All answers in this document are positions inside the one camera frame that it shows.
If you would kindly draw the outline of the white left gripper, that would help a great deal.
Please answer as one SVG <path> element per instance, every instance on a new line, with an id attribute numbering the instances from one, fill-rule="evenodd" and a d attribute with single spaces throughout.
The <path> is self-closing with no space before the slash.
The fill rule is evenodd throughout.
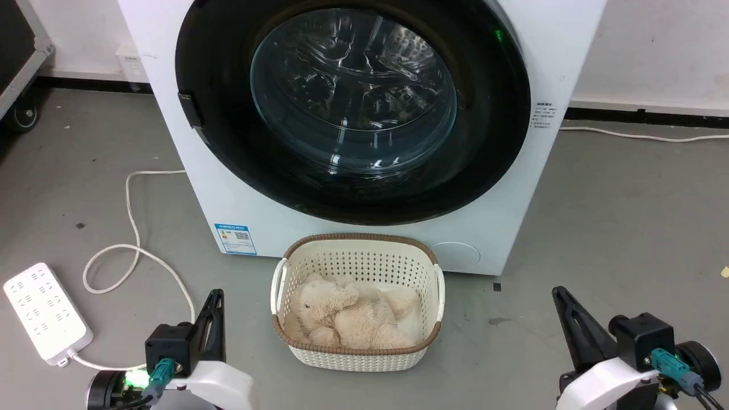
<path id="1" fill-rule="evenodd" d="M 212 290 L 195 322 L 197 366 L 162 395 L 163 409 L 255 409 L 253 378 L 226 362 L 224 291 Z"/>

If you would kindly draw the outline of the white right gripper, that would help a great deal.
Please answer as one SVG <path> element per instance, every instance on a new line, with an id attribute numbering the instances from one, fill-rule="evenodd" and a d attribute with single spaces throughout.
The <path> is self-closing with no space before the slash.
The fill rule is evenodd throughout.
<path id="1" fill-rule="evenodd" d="M 570 383 L 558 397 L 559 409 L 617 409 L 625 395 L 658 383 L 650 358 L 641 362 L 648 366 L 645 372 L 615 358 L 615 340 L 565 286 L 555 286 L 551 294 L 575 367 L 562 376 Z"/>

